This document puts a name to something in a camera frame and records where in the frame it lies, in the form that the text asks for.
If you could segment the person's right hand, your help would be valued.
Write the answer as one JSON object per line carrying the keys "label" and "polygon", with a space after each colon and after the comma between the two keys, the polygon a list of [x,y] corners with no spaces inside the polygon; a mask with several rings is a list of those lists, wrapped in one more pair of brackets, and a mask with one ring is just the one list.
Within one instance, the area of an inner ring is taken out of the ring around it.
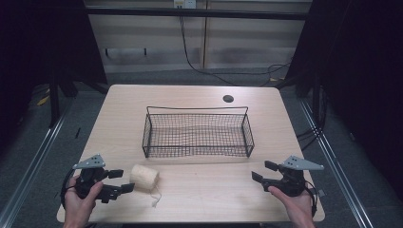
{"label": "person's right hand", "polygon": [[303,191],[297,197],[289,197],[275,186],[270,186],[268,190],[275,198],[283,203],[291,222],[293,220],[301,219],[313,220],[311,205],[312,199],[307,191]]}

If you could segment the person's left hand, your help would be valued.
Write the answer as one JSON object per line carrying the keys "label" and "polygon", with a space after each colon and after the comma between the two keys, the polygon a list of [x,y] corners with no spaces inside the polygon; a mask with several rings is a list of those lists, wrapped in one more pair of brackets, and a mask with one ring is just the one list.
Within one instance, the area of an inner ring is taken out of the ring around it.
{"label": "person's left hand", "polygon": [[96,198],[103,188],[101,181],[95,183],[85,199],[80,199],[73,185],[77,176],[72,177],[68,182],[68,190],[65,194],[65,223],[87,225],[93,208],[96,205]]}

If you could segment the dark curtain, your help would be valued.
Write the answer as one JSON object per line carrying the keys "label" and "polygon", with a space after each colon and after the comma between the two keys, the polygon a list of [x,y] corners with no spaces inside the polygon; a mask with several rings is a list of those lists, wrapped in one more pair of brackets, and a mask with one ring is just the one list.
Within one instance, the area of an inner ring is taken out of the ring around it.
{"label": "dark curtain", "polygon": [[403,201],[403,0],[312,0],[286,78],[323,86]]}
{"label": "dark curtain", "polygon": [[107,82],[84,0],[0,0],[0,156],[36,86],[76,94]]}

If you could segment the metal floor rail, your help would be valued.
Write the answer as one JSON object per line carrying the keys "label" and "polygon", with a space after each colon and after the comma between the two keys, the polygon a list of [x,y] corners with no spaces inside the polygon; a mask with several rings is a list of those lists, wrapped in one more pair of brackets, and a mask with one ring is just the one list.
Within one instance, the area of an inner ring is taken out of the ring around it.
{"label": "metal floor rail", "polygon": [[314,132],[316,141],[335,176],[336,182],[340,187],[340,190],[346,199],[355,217],[355,220],[358,223],[359,228],[375,228],[362,201],[358,197],[343,168],[341,167],[332,146],[327,140],[326,135],[322,130],[319,129],[314,121],[312,108],[309,106],[306,99],[299,99],[298,101],[311,130]]}
{"label": "metal floor rail", "polygon": [[63,126],[73,99],[66,98],[51,120],[51,106],[34,105],[22,128],[0,161],[0,228],[10,228],[24,203],[39,169]]}

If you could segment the cream twine roll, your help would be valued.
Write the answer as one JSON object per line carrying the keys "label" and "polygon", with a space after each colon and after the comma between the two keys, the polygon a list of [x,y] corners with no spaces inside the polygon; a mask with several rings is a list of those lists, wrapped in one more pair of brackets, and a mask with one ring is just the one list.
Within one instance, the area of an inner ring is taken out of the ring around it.
{"label": "cream twine roll", "polygon": [[130,173],[130,182],[134,183],[136,188],[146,191],[154,199],[151,203],[153,208],[157,207],[162,198],[158,187],[159,179],[158,170],[140,164],[135,164]]}

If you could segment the yellow floor tape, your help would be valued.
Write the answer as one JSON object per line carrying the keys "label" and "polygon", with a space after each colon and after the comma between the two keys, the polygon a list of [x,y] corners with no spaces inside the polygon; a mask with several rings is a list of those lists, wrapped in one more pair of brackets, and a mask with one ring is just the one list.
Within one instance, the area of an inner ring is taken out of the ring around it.
{"label": "yellow floor tape", "polygon": [[50,89],[48,88],[47,91],[43,94],[43,96],[40,98],[40,100],[37,102],[37,105],[44,105],[50,97]]}

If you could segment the black stand post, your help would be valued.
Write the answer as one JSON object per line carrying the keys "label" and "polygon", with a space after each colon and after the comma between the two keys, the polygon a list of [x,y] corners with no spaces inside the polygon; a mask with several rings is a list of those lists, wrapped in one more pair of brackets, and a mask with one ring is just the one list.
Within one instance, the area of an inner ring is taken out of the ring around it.
{"label": "black stand post", "polygon": [[50,124],[49,127],[56,125],[60,118],[60,106],[58,95],[58,78],[54,71],[51,72],[49,77],[49,97],[50,97]]}

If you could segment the white wall outlet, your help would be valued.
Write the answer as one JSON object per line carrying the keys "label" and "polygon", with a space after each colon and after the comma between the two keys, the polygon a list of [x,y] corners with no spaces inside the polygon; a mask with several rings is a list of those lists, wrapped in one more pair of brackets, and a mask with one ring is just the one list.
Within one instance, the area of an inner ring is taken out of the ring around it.
{"label": "white wall outlet", "polygon": [[173,0],[175,9],[190,9],[194,10],[197,7],[196,0]]}

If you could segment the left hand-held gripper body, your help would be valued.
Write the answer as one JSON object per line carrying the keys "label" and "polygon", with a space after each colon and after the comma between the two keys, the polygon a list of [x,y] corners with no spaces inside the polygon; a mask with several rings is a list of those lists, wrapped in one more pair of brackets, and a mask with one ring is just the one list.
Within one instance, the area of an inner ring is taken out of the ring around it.
{"label": "left hand-held gripper body", "polygon": [[105,166],[106,164],[100,154],[96,154],[89,159],[80,161],[73,166],[74,169],[81,170],[74,185],[76,193],[80,199],[85,199],[92,186],[108,176],[108,171],[105,170]]}

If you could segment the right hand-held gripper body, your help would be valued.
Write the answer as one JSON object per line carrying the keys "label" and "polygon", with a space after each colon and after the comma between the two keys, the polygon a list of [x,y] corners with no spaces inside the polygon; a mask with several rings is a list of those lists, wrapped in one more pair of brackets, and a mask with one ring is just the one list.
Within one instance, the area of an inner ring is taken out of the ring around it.
{"label": "right hand-held gripper body", "polygon": [[304,171],[323,170],[321,164],[307,161],[297,156],[290,156],[283,163],[278,164],[281,180],[270,180],[270,186],[275,186],[289,197],[297,197],[305,190]]}

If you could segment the black horizontal frame bar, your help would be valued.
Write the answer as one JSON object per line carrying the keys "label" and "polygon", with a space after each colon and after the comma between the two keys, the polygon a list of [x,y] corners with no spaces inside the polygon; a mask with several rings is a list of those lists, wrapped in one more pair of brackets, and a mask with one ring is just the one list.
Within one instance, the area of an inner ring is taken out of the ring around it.
{"label": "black horizontal frame bar", "polygon": [[129,9],[129,8],[86,8],[87,14],[100,15],[141,15],[141,16],[178,16],[206,18],[237,18],[237,19],[272,19],[305,21],[308,13],[302,12],[272,12],[218,9]]}

